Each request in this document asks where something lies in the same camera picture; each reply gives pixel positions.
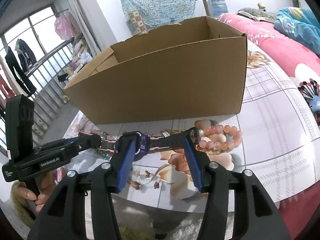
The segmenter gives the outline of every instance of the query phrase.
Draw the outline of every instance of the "blue plastic package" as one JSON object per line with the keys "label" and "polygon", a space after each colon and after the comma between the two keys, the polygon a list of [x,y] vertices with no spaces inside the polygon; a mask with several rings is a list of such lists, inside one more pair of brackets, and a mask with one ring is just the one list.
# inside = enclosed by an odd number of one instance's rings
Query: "blue plastic package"
{"label": "blue plastic package", "polygon": [[228,12],[226,0],[209,0],[208,7],[213,18],[219,18],[221,14]]}

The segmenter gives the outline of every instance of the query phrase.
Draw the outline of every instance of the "gray floor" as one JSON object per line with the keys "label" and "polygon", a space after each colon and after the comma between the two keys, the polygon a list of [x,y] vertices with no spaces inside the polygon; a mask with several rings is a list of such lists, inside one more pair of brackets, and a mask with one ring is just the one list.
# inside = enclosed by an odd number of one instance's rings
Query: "gray floor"
{"label": "gray floor", "polygon": [[62,139],[78,111],[79,109],[75,107],[72,101],[68,101],[67,104],[63,105],[58,118],[49,126],[40,144]]}

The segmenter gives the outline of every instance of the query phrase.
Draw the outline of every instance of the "pink bedding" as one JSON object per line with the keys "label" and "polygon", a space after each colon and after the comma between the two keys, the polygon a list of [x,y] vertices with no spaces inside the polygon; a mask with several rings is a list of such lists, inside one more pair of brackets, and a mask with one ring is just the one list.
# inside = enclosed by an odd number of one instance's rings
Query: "pink bedding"
{"label": "pink bedding", "polygon": [[247,34],[248,39],[267,53],[298,87],[309,78],[320,82],[320,59],[304,45],[284,36],[267,22],[255,22],[226,13],[220,21]]}

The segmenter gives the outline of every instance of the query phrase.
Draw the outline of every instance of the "floral tablecloth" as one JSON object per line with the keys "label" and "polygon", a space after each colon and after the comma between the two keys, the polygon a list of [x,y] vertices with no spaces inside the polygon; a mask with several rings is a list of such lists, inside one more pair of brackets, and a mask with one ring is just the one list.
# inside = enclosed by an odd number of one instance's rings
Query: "floral tablecloth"
{"label": "floral tablecloth", "polygon": [[[251,41],[248,51],[262,53],[264,60],[247,69],[239,114],[97,127],[79,112],[65,138],[77,136],[78,131],[105,131],[113,138],[134,130],[151,135],[163,130],[186,130],[198,120],[209,119],[243,132],[242,144],[230,152],[234,171],[252,170],[274,202],[293,196],[320,178],[320,131],[307,103],[284,71]],[[90,149],[73,158],[66,168],[86,172],[105,161]],[[185,157],[178,151],[149,154],[133,163],[128,185],[119,195],[176,211],[203,212],[206,204],[206,195],[194,187]],[[234,192],[230,191],[229,211],[233,210]]]}

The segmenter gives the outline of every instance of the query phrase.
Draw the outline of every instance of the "pink plastic bag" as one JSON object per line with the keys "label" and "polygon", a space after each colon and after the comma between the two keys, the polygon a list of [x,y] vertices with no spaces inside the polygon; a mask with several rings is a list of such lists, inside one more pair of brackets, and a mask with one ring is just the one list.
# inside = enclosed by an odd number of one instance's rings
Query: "pink plastic bag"
{"label": "pink plastic bag", "polygon": [[54,23],[54,28],[56,33],[62,40],[70,40],[72,37],[76,36],[68,18],[65,14],[61,14]]}

